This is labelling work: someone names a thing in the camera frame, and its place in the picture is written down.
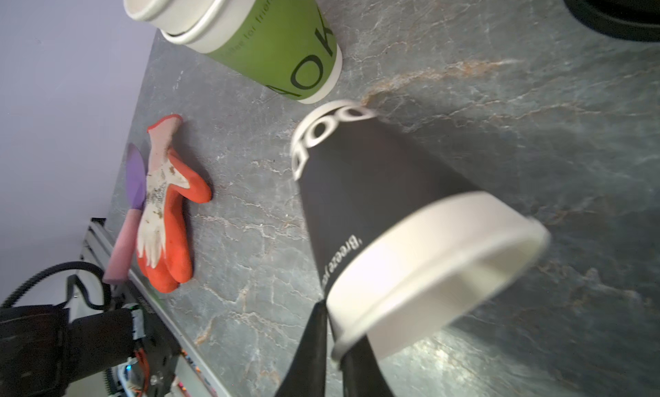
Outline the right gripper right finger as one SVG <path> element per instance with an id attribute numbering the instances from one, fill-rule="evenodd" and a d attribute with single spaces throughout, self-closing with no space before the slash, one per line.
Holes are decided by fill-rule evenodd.
<path id="1" fill-rule="evenodd" d="M 394 397 L 366 336 L 340 361 L 344 397 Z"/>

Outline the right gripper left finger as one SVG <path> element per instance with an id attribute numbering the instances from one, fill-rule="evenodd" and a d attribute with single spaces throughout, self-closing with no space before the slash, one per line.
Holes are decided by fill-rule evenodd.
<path id="1" fill-rule="evenodd" d="M 328 310 L 314 305 L 294 359 L 275 397 L 324 397 L 328 350 Z"/>

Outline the black paper coffee cup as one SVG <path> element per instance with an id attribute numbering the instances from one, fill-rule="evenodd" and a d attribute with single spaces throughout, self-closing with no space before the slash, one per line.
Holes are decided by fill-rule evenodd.
<path id="1" fill-rule="evenodd" d="M 335 361 L 378 359 L 510 286 L 551 236 L 355 101 L 309 113 L 290 143 Z"/>

